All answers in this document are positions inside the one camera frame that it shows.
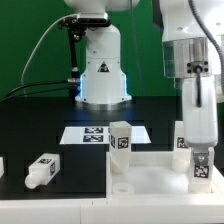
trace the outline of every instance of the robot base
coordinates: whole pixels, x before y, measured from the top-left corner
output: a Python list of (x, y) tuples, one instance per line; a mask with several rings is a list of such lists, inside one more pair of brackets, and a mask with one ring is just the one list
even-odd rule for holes
[(96, 110), (96, 111), (110, 111), (110, 110), (119, 110), (124, 109), (131, 106), (131, 99), (125, 100), (120, 103), (115, 104), (93, 104), (93, 103), (87, 103), (84, 101), (78, 101), (76, 100), (76, 106), (80, 108), (85, 108), (88, 110)]

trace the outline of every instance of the white block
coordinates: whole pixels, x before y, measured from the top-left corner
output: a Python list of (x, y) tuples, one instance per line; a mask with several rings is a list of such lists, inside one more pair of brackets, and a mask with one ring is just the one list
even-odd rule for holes
[(43, 154), (29, 167), (29, 175), (25, 184), (34, 189), (39, 185), (47, 185), (60, 170), (60, 157), (57, 154)]
[(110, 153), (112, 171), (127, 172), (131, 158), (131, 125), (126, 121), (110, 123)]
[(194, 163), (193, 150), (189, 172), (189, 192), (211, 193), (211, 183), (214, 164), (214, 148), (209, 148), (209, 162), (206, 166), (197, 166)]
[(3, 165), (3, 158), (0, 157), (0, 178), (4, 174), (4, 165)]
[(173, 151), (173, 170), (179, 173), (186, 173), (190, 167), (191, 149), (184, 143), (183, 121), (175, 122)]

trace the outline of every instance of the white cable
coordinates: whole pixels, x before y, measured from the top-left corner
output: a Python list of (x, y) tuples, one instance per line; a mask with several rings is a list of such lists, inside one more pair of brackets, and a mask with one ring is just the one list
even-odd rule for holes
[(39, 48), (40, 44), (42, 43), (42, 41), (44, 40), (44, 38), (46, 37), (46, 35), (50, 32), (50, 30), (58, 23), (60, 22), (61, 20), (63, 19), (66, 19), (68, 17), (73, 17), (75, 16), (76, 14), (71, 14), (71, 15), (67, 15), (67, 16), (64, 16), (64, 17), (61, 17), (60, 19), (56, 20), (46, 31), (45, 33), (42, 35), (42, 37), (40, 38), (40, 40), (38, 41), (36, 47), (33, 49), (33, 52), (31, 53), (24, 69), (23, 69), (23, 73), (22, 73), (22, 76), (21, 76), (21, 85), (24, 85), (24, 80), (25, 80), (25, 74), (26, 74), (26, 71), (30, 65), (30, 62), (32, 61), (37, 49)]

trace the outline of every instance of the standing block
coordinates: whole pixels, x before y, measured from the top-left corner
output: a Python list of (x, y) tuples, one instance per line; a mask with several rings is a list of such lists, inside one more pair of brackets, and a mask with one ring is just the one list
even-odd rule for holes
[(0, 157), (0, 178), (4, 174), (3, 158)]
[(208, 164), (205, 166), (199, 166), (194, 162), (192, 150), (189, 172), (189, 192), (211, 193), (212, 173), (215, 157), (214, 148), (209, 148), (208, 152)]
[(191, 148), (188, 148), (184, 142), (183, 121), (175, 122), (175, 134), (173, 145), (173, 170), (178, 173), (186, 173), (190, 167)]
[(112, 171), (127, 172), (131, 158), (131, 125), (126, 121), (110, 123), (110, 153)]

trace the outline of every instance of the blue light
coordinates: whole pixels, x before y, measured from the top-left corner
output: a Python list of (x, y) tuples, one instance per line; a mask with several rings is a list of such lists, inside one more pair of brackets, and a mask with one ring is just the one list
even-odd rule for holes
[(128, 94), (128, 92), (127, 92), (127, 76), (125, 75), (124, 76), (124, 83), (125, 83), (125, 86), (124, 86), (124, 90), (125, 90), (125, 96), (127, 97), (129, 94)]
[(83, 82), (83, 80), (82, 80), (82, 75), (81, 75), (80, 76), (80, 93), (79, 93), (80, 98), (82, 98), (82, 82)]

